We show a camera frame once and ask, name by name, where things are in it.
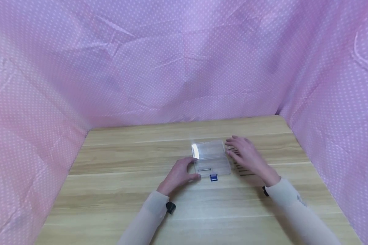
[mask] clear plastic box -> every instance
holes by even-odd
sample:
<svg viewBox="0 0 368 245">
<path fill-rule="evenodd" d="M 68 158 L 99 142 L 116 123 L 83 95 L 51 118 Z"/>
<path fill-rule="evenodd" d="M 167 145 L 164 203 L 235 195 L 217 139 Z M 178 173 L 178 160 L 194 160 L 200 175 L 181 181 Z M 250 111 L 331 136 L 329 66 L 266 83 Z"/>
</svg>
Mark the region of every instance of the clear plastic box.
<svg viewBox="0 0 368 245">
<path fill-rule="evenodd" d="M 230 162 L 225 155 L 222 140 L 199 142 L 191 145 L 192 156 L 198 160 L 194 163 L 195 173 L 200 175 L 229 175 Z"/>
</svg>

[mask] beige sleeve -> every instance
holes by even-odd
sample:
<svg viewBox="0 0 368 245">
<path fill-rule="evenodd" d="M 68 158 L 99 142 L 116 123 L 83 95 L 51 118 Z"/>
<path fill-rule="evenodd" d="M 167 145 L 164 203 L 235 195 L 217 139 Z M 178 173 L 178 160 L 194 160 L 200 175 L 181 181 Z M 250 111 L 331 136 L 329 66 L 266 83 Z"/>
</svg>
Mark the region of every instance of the beige sleeve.
<svg viewBox="0 0 368 245">
<path fill-rule="evenodd" d="M 341 244 L 334 233 L 301 200 L 300 194 L 285 179 L 266 187 L 272 200 L 283 210 L 293 229 L 308 245 Z"/>
<path fill-rule="evenodd" d="M 166 214 L 169 197 L 153 191 L 117 245 L 148 245 Z"/>
</svg>

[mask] tabletop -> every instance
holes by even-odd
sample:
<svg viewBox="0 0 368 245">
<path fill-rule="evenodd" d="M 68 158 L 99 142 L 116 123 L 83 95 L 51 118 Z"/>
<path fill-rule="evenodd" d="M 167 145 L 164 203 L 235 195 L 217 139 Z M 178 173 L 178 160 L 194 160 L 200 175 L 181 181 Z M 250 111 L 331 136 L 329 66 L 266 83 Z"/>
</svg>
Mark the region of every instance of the tabletop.
<svg viewBox="0 0 368 245">
<path fill-rule="evenodd" d="M 342 244 L 360 244 L 280 116 L 90 131 L 36 244 L 116 244 L 175 161 L 191 155 L 192 143 L 233 134 L 254 143 Z M 176 192 L 177 208 L 152 244 L 301 244 L 262 181 L 231 167 L 218 181 L 202 178 Z"/>
</svg>

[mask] pink polka dot fabric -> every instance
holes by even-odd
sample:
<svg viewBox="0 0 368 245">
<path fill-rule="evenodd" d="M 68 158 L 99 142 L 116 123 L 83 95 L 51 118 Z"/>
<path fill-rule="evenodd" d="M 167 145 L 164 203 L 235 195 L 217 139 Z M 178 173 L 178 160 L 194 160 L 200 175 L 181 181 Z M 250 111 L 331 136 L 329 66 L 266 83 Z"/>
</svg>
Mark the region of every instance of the pink polka dot fabric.
<svg viewBox="0 0 368 245">
<path fill-rule="evenodd" d="M 0 244 L 93 127 L 272 114 L 368 244 L 368 0 L 0 0 Z"/>
</svg>

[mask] hand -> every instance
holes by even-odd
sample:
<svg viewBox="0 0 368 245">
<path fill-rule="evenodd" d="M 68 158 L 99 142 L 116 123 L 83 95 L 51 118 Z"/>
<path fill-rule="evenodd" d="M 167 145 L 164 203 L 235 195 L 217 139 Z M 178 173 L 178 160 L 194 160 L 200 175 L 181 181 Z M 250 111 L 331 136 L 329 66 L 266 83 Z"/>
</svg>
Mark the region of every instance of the hand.
<svg viewBox="0 0 368 245">
<path fill-rule="evenodd" d="M 249 139 L 233 135 L 227 139 L 225 145 L 233 146 L 238 150 L 238 154 L 227 150 L 229 157 L 233 158 L 238 164 L 247 168 L 254 174 L 258 175 L 266 184 L 266 186 L 276 185 L 280 181 L 280 176 L 270 167 L 255 146 Z"/>
<path fill-rule="evenodd" d="M 197 159 L 193 157 L 186 157 L 177 160 L 165 180 L 158 186 L 157 191 L 165 196 L 169 196 L 169 194 L 177 187 L 192 180 L 199 180 L 201 178 L 200 174 L 189 174 L 187 172 L 188 165 L 196 160 Z"/>
</svg>

